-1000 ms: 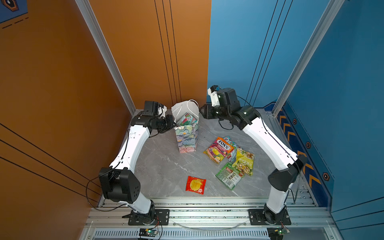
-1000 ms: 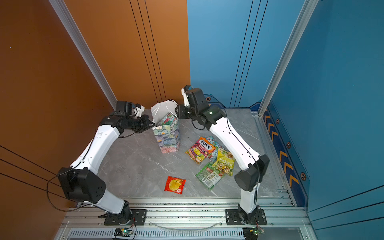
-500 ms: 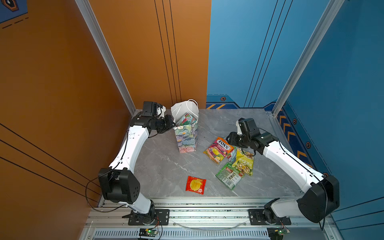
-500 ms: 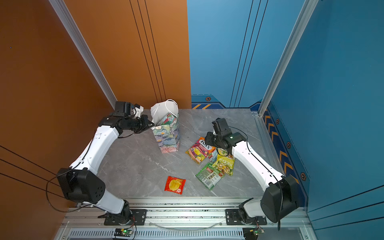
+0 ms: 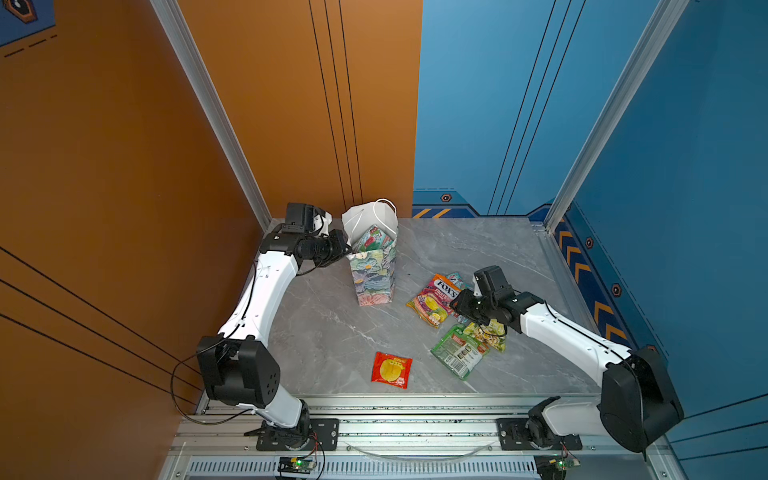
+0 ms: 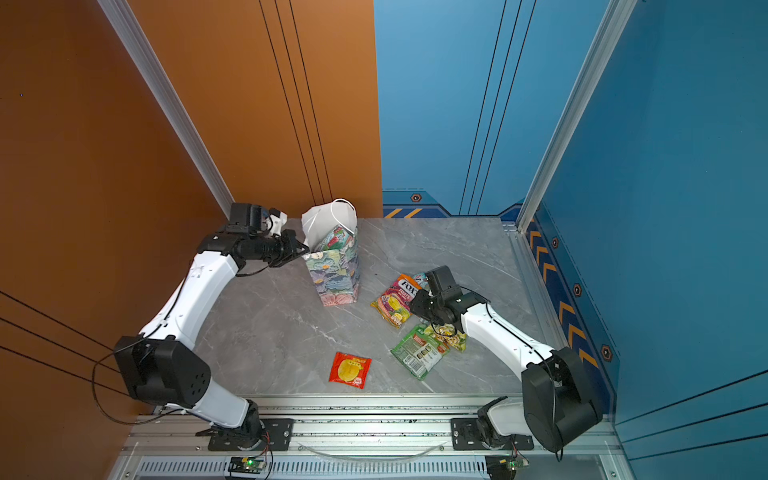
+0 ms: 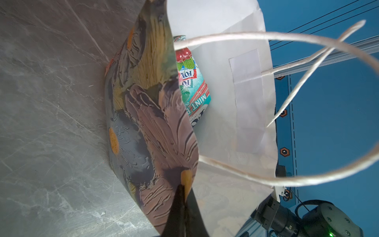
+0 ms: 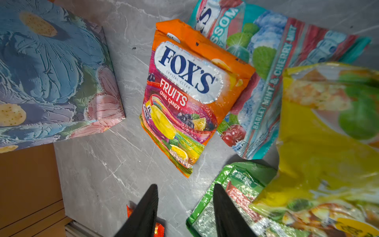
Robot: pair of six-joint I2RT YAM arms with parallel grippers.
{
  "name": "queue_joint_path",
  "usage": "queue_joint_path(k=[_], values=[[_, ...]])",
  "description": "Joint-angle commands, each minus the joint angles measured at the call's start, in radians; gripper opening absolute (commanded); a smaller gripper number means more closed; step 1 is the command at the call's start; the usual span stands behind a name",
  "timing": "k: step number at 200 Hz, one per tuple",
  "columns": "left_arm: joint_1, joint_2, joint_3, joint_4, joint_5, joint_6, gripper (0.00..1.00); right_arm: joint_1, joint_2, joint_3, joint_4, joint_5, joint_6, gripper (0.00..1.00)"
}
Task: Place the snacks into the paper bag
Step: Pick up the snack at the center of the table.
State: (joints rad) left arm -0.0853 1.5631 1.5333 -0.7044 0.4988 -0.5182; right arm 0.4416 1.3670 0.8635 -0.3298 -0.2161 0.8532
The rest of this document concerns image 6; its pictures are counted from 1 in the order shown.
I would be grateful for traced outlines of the yellow snack bag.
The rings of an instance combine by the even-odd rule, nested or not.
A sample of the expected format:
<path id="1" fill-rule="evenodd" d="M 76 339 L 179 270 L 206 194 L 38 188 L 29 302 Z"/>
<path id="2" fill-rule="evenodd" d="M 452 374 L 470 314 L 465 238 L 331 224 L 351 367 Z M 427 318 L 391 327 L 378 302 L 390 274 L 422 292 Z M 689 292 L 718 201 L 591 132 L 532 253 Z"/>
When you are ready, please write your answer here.
<path id="1" fill-rule="evenodd" d="M 453 325 L 429 325 L 425 332 L 436 341 L 458 352 L 466 351 L 467 335 Z"/>

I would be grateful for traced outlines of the orange Fox's candy bag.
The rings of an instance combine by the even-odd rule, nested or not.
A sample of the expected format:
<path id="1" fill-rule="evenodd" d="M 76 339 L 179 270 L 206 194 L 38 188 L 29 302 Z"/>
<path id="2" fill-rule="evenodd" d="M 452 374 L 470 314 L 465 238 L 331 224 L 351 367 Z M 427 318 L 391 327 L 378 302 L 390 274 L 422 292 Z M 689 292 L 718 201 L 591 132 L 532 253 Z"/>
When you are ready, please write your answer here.
<path id="1" fill-rule="evenodd" d="M 422 286 L 411 276 L 400 275 L 370 306 L 395 328 L 400 328 L 412 316 L 411 302 Z"/>

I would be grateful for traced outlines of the green snack pouch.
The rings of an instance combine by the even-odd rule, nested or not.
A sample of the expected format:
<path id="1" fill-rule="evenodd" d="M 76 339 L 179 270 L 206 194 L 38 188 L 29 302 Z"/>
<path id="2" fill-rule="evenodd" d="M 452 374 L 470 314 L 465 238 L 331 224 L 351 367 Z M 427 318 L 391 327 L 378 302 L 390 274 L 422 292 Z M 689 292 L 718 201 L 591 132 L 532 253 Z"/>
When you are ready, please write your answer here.
<path id="1" fill-rule="evenodd" d="M 449 353 L 449 347 L 420 324 L 405 335 L 390 353 L 413 377 L 422 381 Z"/>

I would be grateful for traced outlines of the floral paper bag white handles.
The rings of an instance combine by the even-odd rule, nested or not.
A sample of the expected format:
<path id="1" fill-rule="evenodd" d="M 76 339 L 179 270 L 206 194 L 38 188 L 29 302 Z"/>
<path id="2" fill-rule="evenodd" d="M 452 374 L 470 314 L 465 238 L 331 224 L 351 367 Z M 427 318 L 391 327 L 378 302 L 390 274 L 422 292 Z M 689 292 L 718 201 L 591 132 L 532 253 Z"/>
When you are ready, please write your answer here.
<path id="1" fill-rule="evenodd" d="M 316 252 L 322 238 L 337 224 L 354 233 L 354 239 L 342 250 Z M 346 199 L 314 206 L 301 217 L 305 243 L 310 248 L 303 255 L 305 265 L 322 304 L 340 306 L 357 301 L 360 284 L 358 256 L 358 220 L 354 205 Z"/>

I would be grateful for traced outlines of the red yellow snack packet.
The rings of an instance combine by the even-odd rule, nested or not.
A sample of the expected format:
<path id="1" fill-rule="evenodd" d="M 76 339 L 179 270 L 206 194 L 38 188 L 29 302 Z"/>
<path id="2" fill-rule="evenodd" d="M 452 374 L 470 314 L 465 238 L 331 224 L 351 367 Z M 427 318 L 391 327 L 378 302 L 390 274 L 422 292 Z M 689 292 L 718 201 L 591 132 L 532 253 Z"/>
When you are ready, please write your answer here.
<path id="1" fill-rule="evenodd" d="M 329 381 L 363 389 L 372 360 L 337 352 L 330 369 Z"/>

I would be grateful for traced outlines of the teal Fox's candy bag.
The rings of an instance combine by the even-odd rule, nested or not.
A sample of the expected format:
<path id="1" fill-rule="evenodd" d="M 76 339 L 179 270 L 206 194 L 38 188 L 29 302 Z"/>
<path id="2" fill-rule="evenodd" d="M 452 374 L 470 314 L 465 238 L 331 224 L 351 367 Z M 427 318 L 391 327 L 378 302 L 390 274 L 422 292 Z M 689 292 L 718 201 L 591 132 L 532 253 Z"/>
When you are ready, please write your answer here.
<path id="1" fill-rule="evenodd" d="M 316 252 L 342 250 L 354 239 L 354 233 L 341 224 L 337 224 L 327 233 L 315 248 Z"/>

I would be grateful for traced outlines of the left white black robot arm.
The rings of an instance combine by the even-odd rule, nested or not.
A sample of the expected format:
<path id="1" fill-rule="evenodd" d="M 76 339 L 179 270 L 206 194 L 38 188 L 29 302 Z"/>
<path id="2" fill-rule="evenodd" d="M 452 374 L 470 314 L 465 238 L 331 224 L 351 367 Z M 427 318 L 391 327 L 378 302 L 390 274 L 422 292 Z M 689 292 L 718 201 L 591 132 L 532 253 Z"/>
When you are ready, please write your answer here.
<path id="1" fill-rule="evenodd" d="M 194 348 L 219 295 L 248 261 L 278 268 L 308 251 L 291 229 L 280 234 L 207 236 L 159 313 L 138 335 L 124 336 L 115 345 L 113 355 L 129 396 L 201 418 L 210 425 L 204 435 L 235 448 L 261 447 L 266 434 L 257 405 L 219 385 Z"/>

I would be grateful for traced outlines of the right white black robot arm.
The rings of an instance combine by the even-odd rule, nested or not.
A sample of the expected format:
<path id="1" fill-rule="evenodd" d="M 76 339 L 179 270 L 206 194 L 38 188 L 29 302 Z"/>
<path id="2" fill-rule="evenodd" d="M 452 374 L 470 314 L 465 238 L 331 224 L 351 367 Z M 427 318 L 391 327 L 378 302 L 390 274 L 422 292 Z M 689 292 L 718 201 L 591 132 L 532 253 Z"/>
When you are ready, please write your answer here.
<path id="1" fill-rule="evenodd" d="M 491 302 L 460 286 L 449 267 L 426 273 L 411 310 L 433 327 L 450 326 L 481 343 L 521 382 L 522 399 L 499 397 L 477 412 L 475 428 L 488 449 L 530 437 L 556 455 L 603 420 L 603 408 L 583 361 L 570 347 L 559 350 L 524 333 Z"/>

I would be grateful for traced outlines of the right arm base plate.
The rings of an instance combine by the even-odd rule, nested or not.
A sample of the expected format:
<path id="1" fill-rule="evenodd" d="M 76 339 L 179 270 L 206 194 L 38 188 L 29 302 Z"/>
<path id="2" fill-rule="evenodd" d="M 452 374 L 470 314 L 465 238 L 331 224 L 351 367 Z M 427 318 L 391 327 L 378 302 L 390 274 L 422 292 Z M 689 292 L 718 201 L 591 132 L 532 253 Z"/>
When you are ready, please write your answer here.
<path id="1" fill-rule="evenodd" d="M 450 427 L 452 445 L 457 451 L 534 449 L 532 436 L 498 434 L 487 420 L 477 417 L 452 418 Z"/>

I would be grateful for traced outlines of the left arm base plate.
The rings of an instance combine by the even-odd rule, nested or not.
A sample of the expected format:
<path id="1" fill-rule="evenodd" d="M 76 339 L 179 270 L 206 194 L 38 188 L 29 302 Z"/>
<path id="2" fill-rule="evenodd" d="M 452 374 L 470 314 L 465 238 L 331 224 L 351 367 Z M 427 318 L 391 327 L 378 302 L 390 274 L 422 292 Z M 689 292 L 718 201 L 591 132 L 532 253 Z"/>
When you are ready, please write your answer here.
<path id="1" fill-rule="evenodd" d="M 254 425 L 236 429 L 212 427 L 207 430 L 209 451 L 285 452 L 289 449 L 294 429 L 292 418 L 267 418 Z"/>

